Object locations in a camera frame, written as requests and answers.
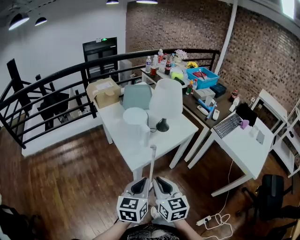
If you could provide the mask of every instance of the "yellow object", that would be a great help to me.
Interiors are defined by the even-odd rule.
[[[196,62],[188,62],[187,68],[197,68],[198,64]]]
[[[183,73],[176,73],[176,72],[172,72],[171,73],[171,78],[175,79],[175,77],[179,78],[180,80],[183,79]]]

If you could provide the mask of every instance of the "white pillar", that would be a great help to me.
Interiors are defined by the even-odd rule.
[[[225,42],[224,42],[224,45],[223,45],[223,48],[222,48],[222,51],[221,51],[221,54],[220,54],[219,61],[217,62],[217,67],[215,69],[215,74],[217,74],[217,75],[218,75],[218,73],[220,71],[220,68],[222,66],[222,63],[223,63],[223,60],[224,60],[224,57],[225,57],[225,53],[227,51],[227,47],[228,47],[228,44],[229,44],[229,40],[230,40],[231,34],[233,32],[233,25],[234,25],[234,21],[235,21],[237,8],[238,8],[238,0],[234,0],[227,35],[226,35]]]

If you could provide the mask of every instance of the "person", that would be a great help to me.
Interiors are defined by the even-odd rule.
[[[152,224],[128,228],[130,222],[117,221],[94,240],[203,240],[186,220],[181,219],[168,223],[160,216],[155,207],[151,207],[150,213],[153,218]]]

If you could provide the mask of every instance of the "wooden floor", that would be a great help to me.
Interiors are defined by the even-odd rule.
[[[227,184],[231,159],[217,144],[213,144],[191,170],[183,160],[171,170],[169,163],[175,152],[173,150],[156,161],[154,175],[176,182],[186,194],[190,204],[187,221],[199,234],[217,234],[219,238],[229,235],[228,226],[219,227],[215,231],[205,231],[203,226],[198,227],[195,224],[196,221],[222,209],[226,194],[214,198],[210,194]],[[21,148],[2,129],[0,153],[2,203],[15,207],[21,214],[42,216],[43,222],[39,225],[45,238],[51,240],[90,240],[108,229],[116,220],[117,198],[133,179],[115,145],[107,143],[101,127],[26,159],[21,156]],[[262,175],[266,173],[284,176],[286,188],[291,184],[286,173],[273,156],[269,155],[259,179],[250,180],[245,186],[255,191],[261,183]],[[234,163],[230,181],[241,175],[242,172]],[[294,182],[295,193],[285,197],[284,205],[299,204],[298,175]],[[288,219],[268,222],[258,220],[253,226],[245,219],[245,215],[235,217],[234,213],[248,204],[250,200],[241,193],[241,187],[230,192],[222,214],[231,214],[229,223],[234,231],[232,240],[264,236],[271,228],[290,222]]]

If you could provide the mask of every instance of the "black box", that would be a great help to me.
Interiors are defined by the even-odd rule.
[[[226,90],[227,90],[227,88],[224,87],[220,83],[217,83],[216,85],[211,86],[210,89],[215,92],[215,94],[216,94],[215,98],[218,98],[218,97],[222,96],[226,92]]]

